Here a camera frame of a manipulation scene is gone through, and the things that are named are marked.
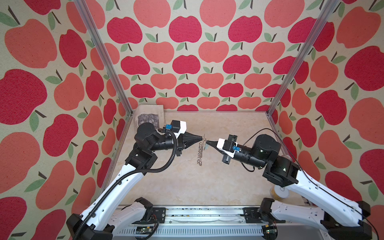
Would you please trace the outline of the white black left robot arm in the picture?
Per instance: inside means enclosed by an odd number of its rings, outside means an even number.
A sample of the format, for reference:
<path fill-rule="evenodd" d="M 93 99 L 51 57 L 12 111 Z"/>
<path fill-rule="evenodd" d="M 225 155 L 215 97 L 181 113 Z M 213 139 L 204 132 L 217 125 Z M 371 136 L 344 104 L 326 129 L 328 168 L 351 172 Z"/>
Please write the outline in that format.
<path fill-rule="evenodd" d="M 171 124 L 156 129 L 152 123 L 143 123 L 135 134 L 133 150 L 126 158 L 114 181 L 81 214 L 72 214 L 67 227 L 74 240 L 111 240 L 129 225 L 152 216 L 153 205 L 144 198 L 116 212 L 129 191 L 147 173 L 165 171 L 176 156 L 203 137 L 186 131 L 184 121 L 173 120 Z"/>

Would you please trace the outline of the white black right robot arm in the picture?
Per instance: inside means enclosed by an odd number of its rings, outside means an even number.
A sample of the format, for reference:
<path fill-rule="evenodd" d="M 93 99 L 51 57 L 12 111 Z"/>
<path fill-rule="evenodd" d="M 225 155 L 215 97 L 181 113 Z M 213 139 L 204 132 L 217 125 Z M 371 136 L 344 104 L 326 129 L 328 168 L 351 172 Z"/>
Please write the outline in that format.
<path fill-rule="evenodd" d="M 292 221 L 312 226 L 335 240 L 370 240 L 376 230 L 368 217 L 371 207 L 364 201 L 345 198 L 309 176 L 299 164 L 279 154 L 281 144 L 269 135 L 257 136 L 251 148 L 237 143 L 237 137 L 207 141 L 223 154 L 223 162 L 236 160 L 263 170 L 263 177 L 276 186 L 295 192 L 314 204 L 294 206 L 264 199 L 257 214 L 259 221 Z"/>

